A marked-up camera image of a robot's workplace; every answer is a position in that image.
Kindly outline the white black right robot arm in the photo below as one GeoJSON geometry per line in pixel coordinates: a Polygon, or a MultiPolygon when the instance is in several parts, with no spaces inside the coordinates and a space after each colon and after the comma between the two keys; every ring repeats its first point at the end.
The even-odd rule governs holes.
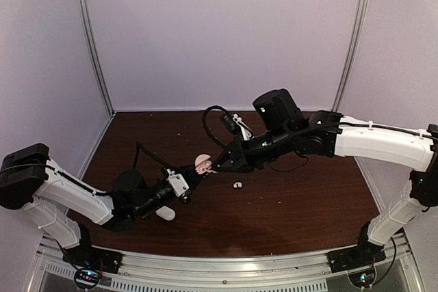
{"type": "Polygon", "coordinates": [[[290,152],[299,157],[363,157],[410,168],[399,199],[363,227],[359,244],[351,250],[355,265],[366,265],[418,213],[437,206],[437,125],[403,129],[324,110],[305,118],[286,89],[262,94],[253,107],[267,131],[246,137],[225,115],[224,124],[235,137],[222,147],[213,170],[252,172],[290,152]]]}

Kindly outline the pink earbud charging case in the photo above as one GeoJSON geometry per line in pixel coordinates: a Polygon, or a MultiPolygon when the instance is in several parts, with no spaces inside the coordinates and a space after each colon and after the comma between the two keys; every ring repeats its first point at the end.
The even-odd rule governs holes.
{"type": "Polygon", "coordinates": [[[213,173],[211,156],[208,154],[201,154],[195,158],[195,170],[198,175],[213,173]]]}

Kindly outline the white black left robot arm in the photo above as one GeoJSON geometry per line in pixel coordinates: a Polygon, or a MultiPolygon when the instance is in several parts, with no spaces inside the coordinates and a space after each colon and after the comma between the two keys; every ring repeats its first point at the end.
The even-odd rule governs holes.
{"type": "Polygon", "coordinates": [[[130,229],[137,220],[152,215],[172,221],[176,214],[168,205],[176,199],[188,202],[211,166],[211,157],[205,154],[199,155],[193,165],[164,163],[164,177],[152,187],[139,170],[131,168],[113,180],[111,191],[102,191],[62,169],[50,158],[49,147],[37,143],[3,158],[1,207],[21,210],[83,267],[92,267],[99,254],[92,247],[88,229],[59,214],[57,205],[113,232],[130,229]]]}

